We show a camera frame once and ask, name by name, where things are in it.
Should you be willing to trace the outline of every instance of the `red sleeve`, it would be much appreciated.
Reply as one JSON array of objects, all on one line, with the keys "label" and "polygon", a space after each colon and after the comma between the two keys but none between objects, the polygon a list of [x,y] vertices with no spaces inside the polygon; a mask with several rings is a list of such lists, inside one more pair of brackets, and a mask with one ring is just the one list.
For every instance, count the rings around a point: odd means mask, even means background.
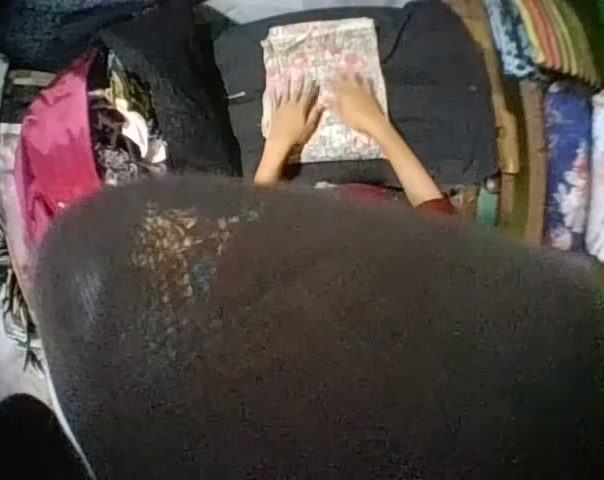
[{"label": "red sleeve", "polygon": [[428,202],[421,203],[417,207],[420,210],[426,212],[432,212],[436,215],[457,215],[458,211],[455,209],[451,200],[448,198],[435,198]]}]

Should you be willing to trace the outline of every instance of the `pink floral fabric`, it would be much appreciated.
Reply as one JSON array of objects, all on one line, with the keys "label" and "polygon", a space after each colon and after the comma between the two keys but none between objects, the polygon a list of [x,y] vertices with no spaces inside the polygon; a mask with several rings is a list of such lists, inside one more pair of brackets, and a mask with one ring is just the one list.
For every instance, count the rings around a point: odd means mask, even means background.
[{"label": "pink floral fabric", "polygon": [[[262,41],[266,88],[262,101],[262,134],[268,137],[273,112],[272,98],[291,81],[316,82],[319,102],[330,103],[331,82],[342,71],[360,74],[370,82],[375,97],[387,112],[387,97],[373,20],[308,22],[273,27]],[[303,163],[382,158],[380,146],[370,137],[325,111],[318,130],[300,153]]]}]

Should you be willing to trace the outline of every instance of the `hand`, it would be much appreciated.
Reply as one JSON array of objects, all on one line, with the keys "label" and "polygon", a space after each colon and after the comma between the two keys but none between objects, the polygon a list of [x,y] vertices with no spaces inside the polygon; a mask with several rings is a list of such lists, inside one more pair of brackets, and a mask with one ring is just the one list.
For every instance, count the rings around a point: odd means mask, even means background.
[{"label": "hand", "polygon": [[271,98],[274,109],[271,131],[255,173],[256,184],[277,183],[293,147],[308,142],[318,128],[322,116],[318,94],[319,88],[315,84],[302,82],[292,91],[291,83],[287,82],[284,92]]},{"label": "hand", "polygon": [[271,96],[274,109],[267,143],[291,149],[304,145],[318,128],[322,109],[318,106],[320,89],[314,82],[303,80],[299,85],[285,85],[279,95]]},{"label": "hand", "polygon": [[333,82],[333,92],[331,110],[348,127],[375,137],[377,129],[388,123],[371,87],[360,75],[340,75]]}]

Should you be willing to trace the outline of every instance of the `person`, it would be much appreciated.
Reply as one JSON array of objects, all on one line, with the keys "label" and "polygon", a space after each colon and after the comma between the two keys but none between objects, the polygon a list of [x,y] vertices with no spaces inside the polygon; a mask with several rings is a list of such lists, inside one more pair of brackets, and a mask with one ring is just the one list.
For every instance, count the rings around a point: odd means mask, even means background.
[{"label": "person", "polygon": [[[331,111],[348,127],[368,135],[381,146],[393,167],[408,201],[416,208],[455,213],[454,207],[435,184],[422,162],[406,144],[380,108],[369,84],[359,75],[341,74],[334,82]],[[323,114],[316,84],[290,81],[277,95],[272,126],[255,174],[255,183],[279,182],[291,152],[308,142]]]}]

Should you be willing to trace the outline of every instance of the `dark blue fabric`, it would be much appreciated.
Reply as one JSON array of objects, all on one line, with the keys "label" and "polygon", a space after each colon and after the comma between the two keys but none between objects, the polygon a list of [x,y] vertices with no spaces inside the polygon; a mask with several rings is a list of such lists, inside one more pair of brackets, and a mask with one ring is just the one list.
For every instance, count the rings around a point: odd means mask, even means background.
[{"label": "dark blue fabric", "polygon": [[548,144],[546,242],[585,251],[591,184],[591,97],[583,88],[554,83],[545,99]]},{"label": "dark blue fabric", "polygon": [[159,0],[7,0],[0,5],[0,52],[11,68],[57,72],[98,30]]}]

